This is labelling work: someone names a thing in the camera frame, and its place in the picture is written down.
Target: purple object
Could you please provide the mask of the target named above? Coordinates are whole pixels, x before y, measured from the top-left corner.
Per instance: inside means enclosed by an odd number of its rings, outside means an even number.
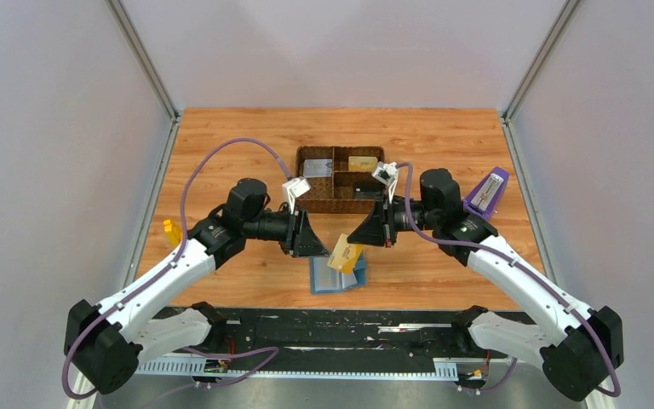
[[[462,200],[465,210],[474,213],[485,220],[490,220],[495,208],[505,193],[510,175],[503,168],[493,168],[488,176]]]

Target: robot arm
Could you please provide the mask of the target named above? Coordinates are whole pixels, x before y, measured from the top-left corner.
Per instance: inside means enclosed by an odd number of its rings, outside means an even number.
[[[189,285],[241,252],[247,239],[278,241],[284,254],[292,257],[329,255],[310,227],[307,211],[295,206],[295,197],[309,188],[307,181],[292,179],[283,188],[289,193],[288,201],[272,211],[266,209],[267,186],[256,179],[242,179],[225,204],[189,230],[178,259],[174,251],[138,280],[96,305],[82,300],[72,307],[66,325],[65,354],[88,325],[103,319],[84,338],[72,360],[99,392],[117,390],[140,364],[168,352],[192,345],[214,350],[219,345],[226,320],[206,302],[168,319],[152,317]],[[113,306],[117,309],[104,319],[103,314]]]
[[[393,165],[378,164],[378,180],[396,180]],[[394,196],[387,185],[373,211],[349,235],[350,243],[389,247],[397,233],[411,231],[405,198]],[[448,256],[483,275],[505,291],[535,322],[526,325],[506,320],[486,308],[473,306],[453,323],[466,349],[474,346],[511,355],[541,367],[548,380],[563,395],[583,400],[608,376],[599,349],[580,315],[598,334],[613,367],[622,364],[622,322],[610,308],[593,310],[560,289],[535,270],[485,219],[463,208],[459,185],[445,169],[427,170],[420,176],[422,200],[410,200],[412,219],[418,228],[432,230],[435,239],[475,245],[439,245]],[[506,261],[491,248],[512,257]],[[541,284],[516,267],[519,263],[535,274]],[[546,289],[567,301],[564,307]]]

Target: wall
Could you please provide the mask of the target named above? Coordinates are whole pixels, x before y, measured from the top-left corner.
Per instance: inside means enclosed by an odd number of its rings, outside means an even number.
[[[0,0],[0,408],[66,405],[66,313],[123,283],[168,126],[105,2]]]
[[[507,106],[564,0],[124,0],[184,107]]]
[[[617,406],[654,407],[654,2],[583,2],[514,124],[558,281],[623,318]]]

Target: brown woven basket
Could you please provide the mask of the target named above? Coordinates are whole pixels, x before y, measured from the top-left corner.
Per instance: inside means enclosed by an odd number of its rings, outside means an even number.
[[[299,147],[298,176],[304,176],[305,159],[332,159],[332,176],[308,178],[312,188],[297,203],[312,213],[370,213],[373,201],[353,199],[354,184],[375,179],[370,172],[348,171],[350,156],[374,156],[384,162],[385,150],[382,147]]]

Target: wood grain surface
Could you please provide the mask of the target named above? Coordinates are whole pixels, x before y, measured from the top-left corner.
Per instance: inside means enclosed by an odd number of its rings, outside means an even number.
[[[187,109],[163,183],[146,242],[139,275],[171,250],[165,219],[179,219],[179,198],[186,179],[212,148],[250,136],[267,143],[292,172],[299,146],[377,145],[388,161],[410,161],[414,179],[427,169],[445,167],[467,194],[494,166],[513,176],[492,219],[500,233],[536,268],[542,269],[513,164],[497,112],[492,109]],[[406,171],[398,186],[404,194]],[[192,226],[223,203],[242,177],[264,181],[281,201],[284,176],[262,148],[239,143],[226,147],[192,184],[186,205]],[[419,198],[419,183],[412,195]],[[310,221],[332,248],[340,233],[351,233],[366,215],[317,215]],[[187,288],[174,301],[207,301],[216,306],[290,308],[463,309],[479,304],[516,309],[490,281],[446,256],[436,245],[405,232],[391,249],[366,247],[368,285],[340,294],[310,293],[307,259],[285,256],[277,243],[250,241],[241,254]]]

